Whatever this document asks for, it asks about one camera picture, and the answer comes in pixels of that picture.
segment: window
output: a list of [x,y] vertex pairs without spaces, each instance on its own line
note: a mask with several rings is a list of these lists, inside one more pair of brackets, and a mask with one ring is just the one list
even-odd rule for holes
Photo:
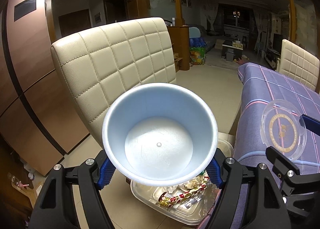
[[36,0],[25,0],[14,6],[14,21],[36,10]]
[[236,7],[224,8],[224,24],[249,29],[250,12]]
[[233,8],[224,9],[224,24],[230,26],[236,26],[236,16],[234,15],[235,10]]

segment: gold label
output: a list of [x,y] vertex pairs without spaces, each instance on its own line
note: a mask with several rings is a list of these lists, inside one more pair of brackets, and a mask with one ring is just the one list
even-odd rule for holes
[[[294,138],[293,138],[293,142],[291,144],[290,147],[281,147],[275,140],[275,136],[273,134],[273,130],[272,130],[272,127],[273,127],[273,124],[274,122],[278,119],[278,118],[285,118],[286,120],[288,120],[290,122],[290,124],[292,125],[293,127],[293,132],[294,132]],[[286,125],[281,125],[280,126],[280,132],[279,132],[279,138],[284,138],[285,137],[285,132],[286,132]],[[294,125],[292,119],[290,119],[287,115],[285,114],[276,114],[274,115],[271,120],[270,120],[270,123],[269,123],[269,134],[270,134],[270,138],[271,138],[271,141],[273,143],[273,145],[276,147],[276,149],[278,151],[281,151],[281,152],[290,152],[296,145],[297,143],[297,137],[298,137],[298,134],[297,134],[297,129],[296,129],[296,126]]]

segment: wooden counter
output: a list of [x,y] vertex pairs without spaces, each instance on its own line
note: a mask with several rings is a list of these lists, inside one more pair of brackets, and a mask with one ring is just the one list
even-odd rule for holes
[[168,26],[173,52],[177,52],[182,58],[180,70],[190,69],[190,48],[189,48],[189,27],[188,26]]

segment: tv stand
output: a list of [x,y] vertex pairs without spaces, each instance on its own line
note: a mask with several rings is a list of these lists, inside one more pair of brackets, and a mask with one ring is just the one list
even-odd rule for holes
[[281,57],[281,54],[279,52],[267,47],[265,60],[272,67],[273,70],[277,69],[277,61],[278,61],[278,58],[280,57]]

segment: blue gripper pad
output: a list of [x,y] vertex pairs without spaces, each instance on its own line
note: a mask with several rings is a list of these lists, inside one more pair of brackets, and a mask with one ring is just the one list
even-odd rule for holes
[[115,170],[116,167],[111,163],[110,159],[107,158],[100,168],[100,178],[97,183],[99,190],[103,189],[104,186],[110,183]]
[[206,168],[210,181],[221,189],[223,181],[221,179],[220,167],[213,158]]

